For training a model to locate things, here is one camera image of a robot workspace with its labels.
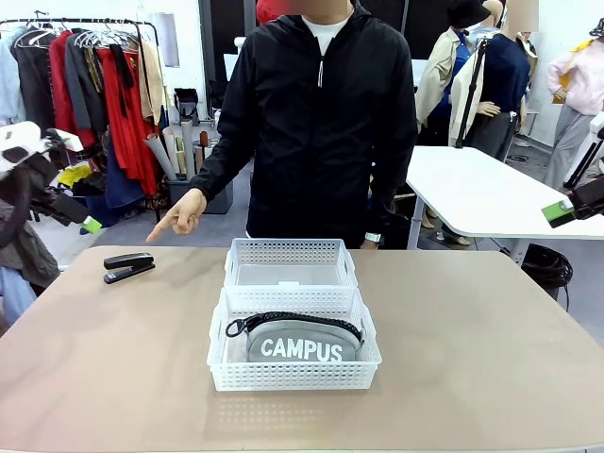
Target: mannequin hand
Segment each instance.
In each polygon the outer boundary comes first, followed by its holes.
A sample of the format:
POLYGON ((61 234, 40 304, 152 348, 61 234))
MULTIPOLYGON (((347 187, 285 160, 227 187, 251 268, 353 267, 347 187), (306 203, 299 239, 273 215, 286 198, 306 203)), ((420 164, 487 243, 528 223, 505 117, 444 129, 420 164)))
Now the mannequin hand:
POLYGON ((501 109, 490 101, 481 102, 480 104, 478 104, 478 109, 476 110, 476 113, 478 113, 479 115, 490 116, 491 118, 493 118, 494 116, 497 116, 499 113, 501 113, 501 109))
POLYGON ((199 227, 199 217, 206 210, 207 205, 206 196, 199 189, 190 189, 155 225, 146 241, 152 243, 170 227, 177 235, 192 233, 199 227))
POLYGON ((379 243, 374 243, 373 241, 365 240, 361 245, 361 250, 378 250, 379 243))
POLYGON ((564 88, 560 88, 554 93, 554 97, 560 99, 563 102, 566 102, 566 96, 568 95, 568 91, 564 88))

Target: red garment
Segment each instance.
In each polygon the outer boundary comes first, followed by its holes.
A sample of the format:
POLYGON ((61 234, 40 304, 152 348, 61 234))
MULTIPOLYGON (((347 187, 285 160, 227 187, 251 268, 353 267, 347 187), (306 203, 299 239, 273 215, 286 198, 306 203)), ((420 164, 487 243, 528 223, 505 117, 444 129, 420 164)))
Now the red garment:
POLYGON ((143 119, 138 55, 124 52, 128 71, 132 74, 133 86, 127 87, 117 69, 115 58, 110 50, 99 50, 105 76, 105 99, 109 115, 109 130, 115 156, 120 168, 130 179, 141 182, 147 195, 157 192, 156 172, 158 164, 153 151, 144 143, 149 134, 158 133, 158 129, 143 119))
POLYGON ((53 102, 55 104, 55 127, 65 132, 77 135, 86 148, 96 142, 96 136, 90 129, 78 129, 72 100, 69 97, 65 80, 65 46, 71 31, 63 31, 50 44, 50 79, 53 87, 53 102))
POLYGON ((259 0, 256 5, 256 16, 258 22, 263 25, 267 22, 274 21, 280 14, 277 14, 279 7, 277 1, 283 0, 259 0))

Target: black hat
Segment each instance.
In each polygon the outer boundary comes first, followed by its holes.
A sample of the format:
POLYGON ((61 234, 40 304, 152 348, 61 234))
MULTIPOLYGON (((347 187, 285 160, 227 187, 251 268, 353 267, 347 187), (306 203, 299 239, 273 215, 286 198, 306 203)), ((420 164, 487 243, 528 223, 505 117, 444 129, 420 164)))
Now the black hat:
POLYGON ((590 32, 590 35, 596 38, 604 38, 604 17, 600 19, 600 23, 590 32))
POLYGON ((454 28, 467 28, 484 21, 491 15, 480 0, 449 0, 446 14, 454 28))

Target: wristwatch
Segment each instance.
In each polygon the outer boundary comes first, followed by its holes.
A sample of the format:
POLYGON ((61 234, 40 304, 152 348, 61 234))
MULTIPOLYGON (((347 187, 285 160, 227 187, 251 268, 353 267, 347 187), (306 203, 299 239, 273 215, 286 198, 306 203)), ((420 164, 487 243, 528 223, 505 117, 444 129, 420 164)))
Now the wristwatch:
POLYGON ((372 243, 380 243, 381 234, 365 233, 365 241, 370 241, 372 243))

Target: storage basket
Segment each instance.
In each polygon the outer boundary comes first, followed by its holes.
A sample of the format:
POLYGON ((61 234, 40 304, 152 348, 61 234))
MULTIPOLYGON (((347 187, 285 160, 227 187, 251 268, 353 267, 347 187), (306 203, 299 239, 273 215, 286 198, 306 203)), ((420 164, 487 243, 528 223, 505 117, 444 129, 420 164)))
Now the storage basket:
POLYGON ((219 392, 368 389, 380 363, 376 328, 356 288, 225 287, 214 309, 208 365, 219 392), (267 311, 291 311, 354 324, 363 335, 357 361, 246 362, 246 335, 228 338, 225 329, 234 319, 267 311))
POLYGON ((350 253, 335 239, 234 239, 225 271, 225 286, 357 287, 350 253))

